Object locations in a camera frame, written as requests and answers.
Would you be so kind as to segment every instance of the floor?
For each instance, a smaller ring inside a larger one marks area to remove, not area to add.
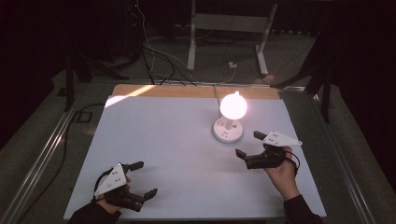
[[[177,37],[173,41],[161,36],[148,36],[149,44],[145,46],[145,56],[149,70],[157,84],[161,82],[163,85],[190,85],[192,82],[201,85],[222,83],[222,85],[267,86],[270,83],[275,84],[298,73],[304,58],[315,42],[315,38],[310,35],[270,34],[264,52],[270,76],[263,77],[258,72],[253,49],[254,45],[261,40],[259,35],[240,33],[219,35],[207,32],[200,36],[202,38],[197,39],[195,70],[191,73],[188,73],[185,67],[189,47],[187,36]],[[165,54],[153,54],[150,49]],[[167,59],[163,55],[167,56],[174,66],[166,61]],[[123,60],[118,58],[117,62],[120,63]],[[229,68],[229,62],[236,63],[236,69]],[[53,79],[55,90],[0,152],[0,169],[4,173],[0,183],[0,211],[6,211],[43,148],[51,148],[47,155],[46,168],[38,174],[39,178],[27,192],[29,197],[21,202],[21,207],[24,209],[17,214],[23,215],[20,223],[66,223],[63,220],[64,210],[103,110],[101,106],[92,104],[104,103],[118,83],[149,83],[149,73],[143,59],[120,71],[122,76],[129,77],[129,80],[126,81],[116,80],[95,69],[92,69],[92,73],[94,77],[91,83],[76,81],[77,98],[72,107],[72,111],[76,111],[90,105],[89,109],[92,112],[90,123],[73,123],[67,129],[64,126],[61,127],[62,121],[64,122],[67,120],[66,117],[70,116],[70,114],[64,113],[65,99],[57,96],[59,89],[64,87],[64,72],[62,72]],[[308,81],[309,78],[305,78],[292,86],[304,87]],[[304,105],[297,105],[292,98],[290,99],[287,102],[288,106],[293,107],[296,111],[300,110],[299,116],[310,116],[304,114],[301,109],[304,108]],[[318,187],[322,200],[326,202],[326,211],[329,215],[324,220],[327,223],[394,223],[396,220],[394,192],[384,181],[385,177],[375,163],[359,127],[334,86],[332,86],[330,116],[332,123],[326,129],[331,130],[334,134],[337,139],[336,147],[340,147],[344,152],[345,157],[341,157],[341,159],[346,158],[350,167],[339,167],[333,162],[335,158],[337,159],[337,155],[326,150],[310,159],[312,166],[321,168],[321,171],[319,169],[315,171],[317,173],[314,176],[318,177]],[[299,132],[301,133],[308,133],[307,129],[318,128],[304,124],[302,120],[296,121],[295,125],[300,127]],[[55,137],[51,135],[60,129],[64,130],[63,138],[55,141]],[[308,138],[312,146],[308,144],[307,148],[325,144],[323,142],[325,140],[320,136],[309,136]],[[57,173],[60,164],[64,164],[64,166],[52,185],[40,195],[40,192]],[[354,181],[359,183],[357,187],[355,186],[356,189],[345,187],[344,183],[348,180],[348,176],[343,176],[340,173],[340,170],[343,169],[348,169],[353,174]],[[351,192],[358,192],[364,196],[364,202],[369,208],[368,212],[361,213],[359,209],[355,209],[356,206],[359,206],[357,205],[359,202],[351,200]],[[274,224],[283,222],[283,218],[267,220],[267,223]],[[259,223],[259,221],[230,220],[198,223],[236,224]]]

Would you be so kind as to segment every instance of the sleeve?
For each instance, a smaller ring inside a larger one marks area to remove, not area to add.
[[[286,216],[293,224],[323,224],[320,216],[312,213],[303,195],[285,201],[284,206]]]
[[[99,204],[88,203],[73,214],[68,224],[114,224],[120,215],[121,212],[113,215]]]

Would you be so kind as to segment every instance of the light bulb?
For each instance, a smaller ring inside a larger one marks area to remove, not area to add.
[[[227,119],[241,119],[246,115],[247,109],[247,101],[239,95],[239,91],[226,95],[220,104],[220,112]]]
[[[239,119],[247,113],[247,101],[239,95],[239,91],[225,96],[220,104],[223,117],[213,125],[213,134],[222,143],[235,143],[241,137],[243,128]]]

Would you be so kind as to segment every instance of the hand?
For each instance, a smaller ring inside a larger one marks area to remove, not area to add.
[[[129,190],[131,188],[131,186],[128,183],[131,182],[131,179],[128,176],[125,176],[125,177],[126,177],[126,182],[127,182],[127,184],[125,185],[125,188]],[[119,206],[115,206],[113,204],[107,203],[105,196],[103,194],[100,195],[98,198],[99,198],[99,200],[96,201],[96,203],[101,205],[103,208],[105,208],[105,210],[110,214],[116,214],[121,209],[121,207],[119,207]]]
[[[286,153],[286,157],[291,159],[290,147],[283,147]],[[279,191],[285,201],[297,197],[300,195],[300,191],[297,189],[295,180],[294,164],[289,160],[284,160],[283,163],[276,168],[265,168],[264,171],[270,177],[275,188]]]

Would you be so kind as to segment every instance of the cable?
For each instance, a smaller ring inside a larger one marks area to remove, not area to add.
[[[179,60],[183,65],[185,65],[179,58],[177,58],[177,57],[175,57],[175,56],[173,56],[173,55],[171,55],[171,54],[168,54],[168,53],[165,53],[165,52],[156,50],[156,49],[149,49],[149,50],[152,50],[153,53],[158,53],[158,54],[162,55],[163,57],[165,57],[166,60],[167,60],[170,64],[172,64],[172,66],[180,73],[181,76],[183,76],[187,81],[189,81],[190,84],[196,86],[195,83],[193,83],[191,80],[189,80],[188,78],[186,78],[186,77],[183,75],[183,73],[180,71],[180,69],[179,69],[174,63],[172,63],[172,62],[170,61],[170,59],[167,58],[167,56],[173,57],[173,58]]]
[[[67,152],[67,138],[68,138],[68,134],[69,134],[69,129],[70,129],[70,124],[72,124],[75,121],[75,118],[77,117],[78,114],[84,112],[83,110],[91,107],[91,106],[96,106],[96,105],[105,105],[105,104],[93,104],[93,105],[87,105],[83,108],[81,108],[80,110],[76,111],[73,118],[71,118],[69,120],[69,122],[67,123],[66,126],[66,130],[65,130],[65,134],[64,134],[64,153],[62,156],[62,161],[61,164],[59,165],[57,171],[55,172],[55,175],[52,177],[52,179],[49,181],[49,183],[47,184],[47,186],[40,192],[40,194],[38,194],[38,196],[33,200],[33,202],[31,203],[31,205],[25,210],[25,212],[21,215],[21,217],[18,219],[17,223],[20,224],[26,217],[26,215],[30,212],[30,210],[35,206],[35,204],[41,199],[41,197],[44,195],[44,193],[47,191],[47,189],[50,188],[50,186],[52,185],[53,181],[56,179],[56,177],[58,177],[58,174],[61,172],[62,168],[64,167],[64,162],[66,160],[66,152]]]
[[[315,43],[315,40],[311,41],[307,46],[305,46],[305,48],[297,55],[294,56],[293,58],[289,59],[287,62],[285,62],[282,67],[280,67],[277,72],[275,73],[275,76],[277,76],[279,74],[279,72],[286,67],[286,65],[288,65],[289,63],[291,63],[292,61],[294,61],[295,59],[299,58],[301,55],[303,55],[303,53],[308,49],[309,46],[311,46],[312,44]]]
[[[286,153],[289,153],[290,155],[292,155],[295,159],[297,159],[297,162],[298,162],[298,165],[297,165],[297,170],[300,168],[300,160],[298,159],[298,157],[294,154],[294,153],[292,153],[292,152],[289,152],[289,151],[285,151]]]

